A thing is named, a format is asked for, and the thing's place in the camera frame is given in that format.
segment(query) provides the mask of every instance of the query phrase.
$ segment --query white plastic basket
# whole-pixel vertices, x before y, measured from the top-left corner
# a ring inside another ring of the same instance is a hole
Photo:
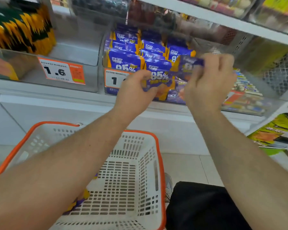
[[[0,174],[83,127],[61,122],[35,124],[5,159]],[[163,230],[165,181],[157,137],[124,131],[98,179],[87,189],[89,199],[61,216],[51,230]]]

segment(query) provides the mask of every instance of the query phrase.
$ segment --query sneaker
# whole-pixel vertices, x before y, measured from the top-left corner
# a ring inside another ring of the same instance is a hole
[[[169,174],[167,173],[164,174],[165,174],[165,202],[169,203],[171,195],[173,193],[173,182]]]

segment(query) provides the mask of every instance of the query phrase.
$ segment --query forearm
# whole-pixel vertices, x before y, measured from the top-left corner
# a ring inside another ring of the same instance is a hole
[[[288,172],[220,112],[191,112],[227,191],[253,230],[288,229]]]
[[[48,229],[99,171],[129,123],[110,111],[0,175],[0,229]]]

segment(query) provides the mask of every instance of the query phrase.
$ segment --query black pants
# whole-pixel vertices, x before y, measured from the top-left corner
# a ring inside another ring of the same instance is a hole
[[[178,182],[166,209],[167,230],[252,230],[221,186]]]

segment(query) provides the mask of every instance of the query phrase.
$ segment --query price tag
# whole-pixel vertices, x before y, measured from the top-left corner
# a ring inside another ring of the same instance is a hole
[[[57,60],[38,58],[47,79],[85,85],[83,66]]]
[[[126,80],[128,72],[118,72],[114,69],[105,69],[105,86],[110,88],[120,88],[122,82]]]

